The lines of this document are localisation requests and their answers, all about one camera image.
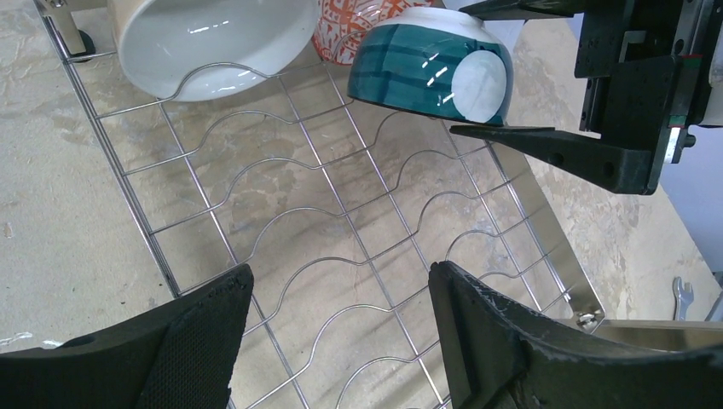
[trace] red and white bowl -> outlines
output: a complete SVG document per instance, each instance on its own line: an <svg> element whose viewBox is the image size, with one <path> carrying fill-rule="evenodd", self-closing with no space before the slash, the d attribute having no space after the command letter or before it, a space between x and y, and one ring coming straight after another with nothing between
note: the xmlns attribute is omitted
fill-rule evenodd
<svg viewBox="0 0 723 409"><path fill-rule="evenodd" d="M321 0L321 20L312 37L314 48L324 60L351 65L364 32L404 9L429 6L432 1Z"/></svg>

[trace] dish rack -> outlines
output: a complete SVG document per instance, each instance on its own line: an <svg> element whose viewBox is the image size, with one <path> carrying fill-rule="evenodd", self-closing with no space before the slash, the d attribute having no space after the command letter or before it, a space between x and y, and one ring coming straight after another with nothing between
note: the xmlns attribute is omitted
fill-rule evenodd
<svg viewBox="0 0 723 409"><path fill-rule="evenodd" d="M425 277L442 259L583 331L604 319L521 153L347 100L311 48L275 75L187 76L267 78L235 97L136 103L114 51L71 56L38 8L172 296L252 265L229 407L446 407Z"/></svg>

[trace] beige marble surface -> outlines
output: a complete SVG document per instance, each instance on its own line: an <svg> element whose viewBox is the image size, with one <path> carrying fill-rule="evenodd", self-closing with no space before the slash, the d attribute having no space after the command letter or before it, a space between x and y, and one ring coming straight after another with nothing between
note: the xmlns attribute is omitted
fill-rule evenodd
<svg viewBox="0 0 723 409"><path fill-rule="evenodd" d="M80 14L78 24L100 50L112 47L102 11ZM525 27L516 50L517 88L509 122L576 129L585 84L572 76L575 51L562 21ZM313 58L313 50L306 49L296 64ZM78 71L98 112L150 101L125 81L114 58L93 60ZM345 70L332 74L344 93ZM302 71L285 78L284 86L302 116L339 104L323 70ZM0 352L49 348L170 300L38 16L26 2L0 6L0 95ZM198 146L216 119L243 108L293 119L280 85L270 81L223 101L166 104L187 149ZM350 111L364 141L373 144L379 123L390 112L359 103ZM103 124L127 170L177 154L157 107ZM478 142L450 138L438 121L397 114L369 150L373 161L359 154L327 167L337 200L326 176L315 168L309 141L323 162L358 151L362 141L344 111L304 124L306 133L298 125L258 115L234 117L214 130L191 163L212 203L224 200L230 189L217 212L218 224L236 260L250 258L260 308L266 315L277 311L270 328L292 371L300 372L298 387L309 403L333 406L349 376L371 359L411 359L430 348L420 360L423 365L387 360L367 368L351 384L342 407L431 407L448 388L425 292L398 307L398 318L356 308L333 321L315 349L314 340L343 307L390 308L412 296L425 285L428 264L443 259L458 234L470 228L492 230L481 203L459 195L435 199L422 216L425 203L437 193L476 192L459 161L421 153L402 170L405 159L421 150L454 157L455 148L460 149L468 153L471 175L482 190L500 184L499 172L486 150L476 150ZM293 158L306 166L260 164L231 187L244 166L269 158ZM531 164L608 316L667 319L673 310L672 279L682 275L696 291L689 317L704 317L718 292L662 189L649 198L613 196L544 164ZM138 173L130 181L155 228L204 209L182 161ZM385 185L394 190L393 201L382 198L357 209L383 195ZM504 190L486 199L500 228L519 220ZM299 206L327 214L294 211L271 224L257 242L272 217ZM333 216L346 213L348 220ZM407 239L410 233L414 240ZM498 239L478 234L461 240L451 258L477 274L512 274L513 256L521 268L540 257L525 230L513 229L507 238L512 256ZM208 215L160 233L159 242L183 288L234 262ZM401 244L384 253L396 243ZM356 264L313 264L281 298L289 279L306 262L323 256ZM373 262L365 263L370 257ZM548 271L534 268L525 278L542 307L556 298ZM492 277L487 282L534 307L522 280ZM561 302L548 313L565 316L570 311ZM260 321L252 312L247 327ZM288 378L264 328L250 332L231 385L237 406L250 405ZM297 393L288 384L260 407L298 406Z"/></svg>

